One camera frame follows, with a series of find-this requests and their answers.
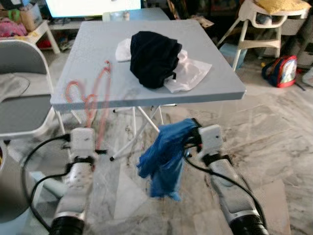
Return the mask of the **white high chair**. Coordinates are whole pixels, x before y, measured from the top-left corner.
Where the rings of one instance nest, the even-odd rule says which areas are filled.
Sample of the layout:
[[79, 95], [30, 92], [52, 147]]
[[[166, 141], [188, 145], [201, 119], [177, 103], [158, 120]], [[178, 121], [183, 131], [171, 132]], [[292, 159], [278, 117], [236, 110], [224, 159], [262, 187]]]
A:
[[[270, 47], [275, 49], [275, 58], [279, 57], [281, 49], [281, 26], [286, 22], [289, 16], [299, 16], [304, 19], [311, 8], [311, 5], [303, 0], [272, 0], [276, 3], [282, 3], [285, 9], [281, 7], [279, 10], [272, 11], [271, 8], [259, 6], [260, 0], [244, 0], [238, 11], [238, 16], [233, 25], [222, 36], [221, 40], [216, 44], [220, 47], [226, 37], [228, 37], [235, 27], [242, 23], [242, 30], [239, 36], [237, 51], [233, 58], [233, 71], [237, 70], [237, 65], [242, 51], [250, 48]], [[276, 38], [268, 40], [246, 40], [246, 32], [248, 26], [251, 25], [257, 29], [275, 29]]]

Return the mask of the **black garment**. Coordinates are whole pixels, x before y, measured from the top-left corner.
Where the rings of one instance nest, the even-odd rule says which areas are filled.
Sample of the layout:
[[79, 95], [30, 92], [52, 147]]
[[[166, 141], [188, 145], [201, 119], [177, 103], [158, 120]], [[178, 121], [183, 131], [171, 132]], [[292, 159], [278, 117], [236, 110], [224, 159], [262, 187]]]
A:
[[177, 40], [151, 31], [140, 31], [131, 38], [130, 71], [145, 88], [157, 89], [165, 80], [177, 77], [182, 45]]

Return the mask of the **red blue backpack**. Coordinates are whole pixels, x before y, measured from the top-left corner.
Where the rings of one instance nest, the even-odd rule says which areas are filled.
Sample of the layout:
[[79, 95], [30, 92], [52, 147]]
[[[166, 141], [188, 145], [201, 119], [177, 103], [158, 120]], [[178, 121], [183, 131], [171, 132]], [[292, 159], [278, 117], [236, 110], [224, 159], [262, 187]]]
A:
[[262, 68], [261, 76], [276, 88], [290, 87], [295, 84], [297, 56], [286, 55], [277, 58]]

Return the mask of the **white garment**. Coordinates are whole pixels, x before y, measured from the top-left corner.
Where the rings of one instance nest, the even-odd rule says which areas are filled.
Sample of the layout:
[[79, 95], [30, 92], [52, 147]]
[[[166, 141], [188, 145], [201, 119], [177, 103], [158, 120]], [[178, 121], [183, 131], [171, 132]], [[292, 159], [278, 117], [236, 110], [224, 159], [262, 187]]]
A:
[[[131, 60], [131, 39], [127, 38], [118, 43], [115, 58], [118, 62]], [[208, 74], [212, 65], [203, 61], [188, 58], [186, 50], [182, 49], [178, 54], [179, 62], [174, 69], [176, 78], [168, 76], [164, 80], [164, 86], [171, 92], [189, 91], [196, 87]]]

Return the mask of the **television screen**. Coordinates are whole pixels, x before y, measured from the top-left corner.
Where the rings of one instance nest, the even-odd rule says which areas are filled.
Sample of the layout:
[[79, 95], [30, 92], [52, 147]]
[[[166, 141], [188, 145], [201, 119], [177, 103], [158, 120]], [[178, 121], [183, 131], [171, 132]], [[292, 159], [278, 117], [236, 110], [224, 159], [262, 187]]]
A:
[[142, 0], [45, 0], [53, 18], [101, 16], [141, 8]]

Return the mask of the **grey folding table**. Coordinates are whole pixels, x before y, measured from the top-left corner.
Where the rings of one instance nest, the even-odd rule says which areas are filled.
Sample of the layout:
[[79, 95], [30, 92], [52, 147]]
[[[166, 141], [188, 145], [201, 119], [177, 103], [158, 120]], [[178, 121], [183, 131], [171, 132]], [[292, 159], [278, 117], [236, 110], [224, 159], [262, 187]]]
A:
[[[121, 40], [152, 31], [177, 40], [192, 60], [211, 65], [205, 78], [187, 92], [150, 90], [139, 84], [129, 63], [119, 63]], [[240, 100], [245, 85], [196, 20], [83, 22], [72, 45], [50, 103], [56, 111], [84, 110], [83, 96], [94, 84], [98, 108], [159, 107], [168, 104]]]

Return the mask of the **grey folding chair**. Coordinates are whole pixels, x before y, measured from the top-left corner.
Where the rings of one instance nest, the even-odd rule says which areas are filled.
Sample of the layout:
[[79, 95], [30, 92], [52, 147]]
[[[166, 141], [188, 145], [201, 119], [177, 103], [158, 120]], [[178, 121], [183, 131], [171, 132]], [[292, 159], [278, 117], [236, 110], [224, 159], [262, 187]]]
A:
[[44, 54], [27, 41], [0, 40], [0, 75], [22, 74], [34, 74], [40, 85], [30, 83], [24, 94], [0, 99], [0, 140], [42, 135], [55, 119], [65, 134], [61, 114], [50, 103], [54, 83]]

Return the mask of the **white low shelf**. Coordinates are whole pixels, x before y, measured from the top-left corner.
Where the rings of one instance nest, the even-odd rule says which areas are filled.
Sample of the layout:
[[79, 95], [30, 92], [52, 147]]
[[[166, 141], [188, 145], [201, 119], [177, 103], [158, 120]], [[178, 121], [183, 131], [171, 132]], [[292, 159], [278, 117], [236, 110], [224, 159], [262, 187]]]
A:
[[54, 54], [61, 53], [60, 47], [58, 47], [47, 20], [44, 20], [36, 29], [34, 29], [34, 31], [29, 33], [25, 37], [25, 40], [31, 44], [36, 44], [38, 41], [42, 40], [42, 38], [45, 38], [50, 42]]

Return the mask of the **pink toy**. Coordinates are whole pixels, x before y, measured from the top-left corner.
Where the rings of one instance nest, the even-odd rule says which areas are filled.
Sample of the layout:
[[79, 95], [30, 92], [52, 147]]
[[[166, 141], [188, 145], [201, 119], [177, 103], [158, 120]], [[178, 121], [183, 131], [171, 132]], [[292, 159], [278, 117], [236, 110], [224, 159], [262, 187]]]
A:
[[12, 22], [9, 18], [0, 19], [0, 38], [27, 35], [28, 31], [22, 23]]

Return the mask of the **pale blue storage box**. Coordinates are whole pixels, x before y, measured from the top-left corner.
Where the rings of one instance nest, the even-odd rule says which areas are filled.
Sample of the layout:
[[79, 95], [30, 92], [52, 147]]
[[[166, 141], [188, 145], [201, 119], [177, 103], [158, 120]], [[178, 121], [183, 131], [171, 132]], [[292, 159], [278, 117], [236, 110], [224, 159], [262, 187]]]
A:
[[[232, 67], [233, 60], [237, 51], [237, 46], [233, 44], [224, 43], [223, 45], [221, 45], [221, 47], [219, 47], [219, 51], [226, 59], [226, 62], [228, 62], [228, 64]], [[246, 53], [247, 53], [247, 49], [242, 49], [235, 69], [238, 70], [242, 66]]]

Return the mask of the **small pale blue table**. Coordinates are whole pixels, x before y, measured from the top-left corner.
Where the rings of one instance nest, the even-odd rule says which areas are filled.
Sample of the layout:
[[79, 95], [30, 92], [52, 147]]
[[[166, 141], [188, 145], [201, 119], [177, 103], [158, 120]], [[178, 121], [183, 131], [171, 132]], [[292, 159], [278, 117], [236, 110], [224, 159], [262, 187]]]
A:
[[167, 21], [170, 18], [160, 7], [103, 13], [103, 22]]

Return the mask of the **cardboard box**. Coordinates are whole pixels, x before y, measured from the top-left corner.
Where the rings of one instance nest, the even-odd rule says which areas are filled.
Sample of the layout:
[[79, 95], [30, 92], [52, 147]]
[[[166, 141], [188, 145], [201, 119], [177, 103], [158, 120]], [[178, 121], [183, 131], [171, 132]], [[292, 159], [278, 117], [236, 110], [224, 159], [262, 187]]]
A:
[[21, 7], [20, 19], [29, 33], [34, 31], [43, 22], [38, 3], [29, 3]]

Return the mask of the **yellow cushion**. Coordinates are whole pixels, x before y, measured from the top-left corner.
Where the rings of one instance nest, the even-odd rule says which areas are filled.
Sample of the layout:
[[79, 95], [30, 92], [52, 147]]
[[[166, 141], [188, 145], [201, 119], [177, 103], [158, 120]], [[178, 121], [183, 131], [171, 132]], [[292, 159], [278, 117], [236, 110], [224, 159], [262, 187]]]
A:
[[270, 14], [311, 8], [311, 5], [304, 0], [254, 0], [254, 2]]

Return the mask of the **blue garment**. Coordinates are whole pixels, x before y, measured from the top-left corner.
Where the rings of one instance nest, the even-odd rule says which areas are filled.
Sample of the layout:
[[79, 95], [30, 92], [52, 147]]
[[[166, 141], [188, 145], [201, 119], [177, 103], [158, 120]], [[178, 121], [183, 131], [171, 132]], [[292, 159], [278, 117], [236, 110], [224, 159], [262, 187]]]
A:
[[174, 201], [181, 201], [179, 188], [183, 146], [197, 127], [192, 118], [159, 127], [154, 143], [139, 157], [136, 165], [139, 177], [150, 177], [150, 197], [170, 197]]

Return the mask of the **red plastic hanger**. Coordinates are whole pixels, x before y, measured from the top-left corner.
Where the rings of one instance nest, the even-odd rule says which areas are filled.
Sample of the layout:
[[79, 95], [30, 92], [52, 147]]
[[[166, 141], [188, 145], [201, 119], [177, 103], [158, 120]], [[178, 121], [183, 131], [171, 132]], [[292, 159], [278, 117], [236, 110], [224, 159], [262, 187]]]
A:
[[76, 80], [71, 80], [69, 83], [67, 83], [65, 91], [64, 91], [64, 97], [67, 103], [72, 103], [71, 98], [71, 87], [77, 87], [78, 91], [80, 92], [80, 100], [84, 102], [85, 107], [84, 111], [87, 115], [87, 123], [86, 128], [91, 128], [93, 123], [93, 118], [96, 117], [96, 112], [98, 110], [98, 104], [97, 103], [97, 91], [98, 87], [100, 85], [100, 80], [102, 80], [104, 74], [107, 74], [107, 82], [105, 86], [105, 92], [103, 92], [103, 108], [109, 108], [110, 103], [110, 92], [111, 92], [111, 82], [112, 82], [112, 65], [109, 60], [105, 61], [106, 65], [103, 67], [103, 69], [100, 71], [100, 74], [98, 75], [98, 78], [96, 79], [91, 94], [85, 96], [84, 91], [85, 87], [83, 83]]

